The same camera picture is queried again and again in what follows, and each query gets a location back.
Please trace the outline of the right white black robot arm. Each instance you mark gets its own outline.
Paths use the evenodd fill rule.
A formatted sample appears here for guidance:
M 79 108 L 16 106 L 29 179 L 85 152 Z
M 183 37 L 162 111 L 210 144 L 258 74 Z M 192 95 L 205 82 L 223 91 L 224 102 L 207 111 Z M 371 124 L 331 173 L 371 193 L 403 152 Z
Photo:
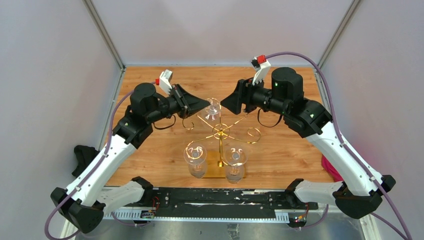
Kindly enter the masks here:
M 273 112 L 300 137 L 307 139 L 330 161 L 341 175 L 338 182 L 311 182 L 295 179 L 285 190 L 286 204 L 298 209 L 304 203 L 315 202 L 338 207 L 347 216 L 360 219 L 374 212 L 382 203 L 383 193 L 396 184 L 387 174 L 368 172 L 372 168 L 362 159 L 354 158 L 347 143 L 336 134 L 331 114 L 315 100 L 305 98 L 303 78 L 290 67 L 272 71 L 271 88 L 241 79 L 221 106 L 233 114 L 260 108 Z

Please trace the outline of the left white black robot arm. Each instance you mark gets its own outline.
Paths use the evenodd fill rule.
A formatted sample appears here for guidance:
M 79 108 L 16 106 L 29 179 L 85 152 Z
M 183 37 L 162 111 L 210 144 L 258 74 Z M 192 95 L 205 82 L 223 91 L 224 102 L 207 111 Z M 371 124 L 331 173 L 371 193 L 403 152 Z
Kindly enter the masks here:
M 50 197 L 60 213 L 78 232 L 90 233 L 104 216 L 128 204 L 150 206 L 153 185 L 137 176 L 109 192 L 102 189 L 119 168 L 153 133 L 162 119 L 186 119 L 210 105 L 179 84 L 171 86 L 168 96 L 159 94 L 152 83 L 141 83 L 127 94 L 130 100 L 117 125 L 111 125 L 108 141 L 86 169 L 66 188 L 56 188 Z

